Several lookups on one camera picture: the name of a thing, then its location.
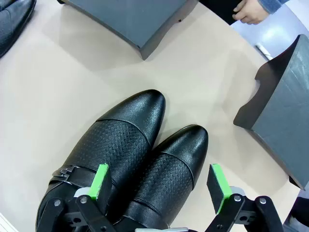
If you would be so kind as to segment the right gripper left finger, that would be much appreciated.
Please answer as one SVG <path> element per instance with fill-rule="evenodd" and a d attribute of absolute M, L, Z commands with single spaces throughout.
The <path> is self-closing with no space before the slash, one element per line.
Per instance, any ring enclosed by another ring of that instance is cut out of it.
<path fill-rule="evenodd" d="M 72 200 L 55 197 L 47 201 L 37 232 L 114 232 L 106 218 L 112 189 L 108 164 L 101 164 L 90 187 L 78 189 Z"/>

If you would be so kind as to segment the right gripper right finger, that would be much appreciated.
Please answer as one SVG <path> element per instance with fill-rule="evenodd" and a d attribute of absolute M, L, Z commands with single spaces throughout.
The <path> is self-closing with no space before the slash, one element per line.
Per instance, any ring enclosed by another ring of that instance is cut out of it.
<path fill-rule="evenodd" d="M 250 200 L 245 194 L 232 191 L 219 164 L 211 164 L 207 187 L 216 213 L 208 232 L 228 232 L 233 225 L 243 225 L 248 232 L 282 232 L 282 222 L 268 196 Z"/>

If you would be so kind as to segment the person's left hand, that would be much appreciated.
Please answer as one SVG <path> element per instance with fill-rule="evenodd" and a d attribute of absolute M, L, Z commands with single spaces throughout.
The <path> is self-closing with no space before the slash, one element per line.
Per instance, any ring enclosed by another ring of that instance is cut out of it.
<path fill-rule="evenodd" d="M 242 0 L 233 10 L 233 19 L 242 23 L 257 25 L 264 21 L 269 13 L 257 0 Z"/>

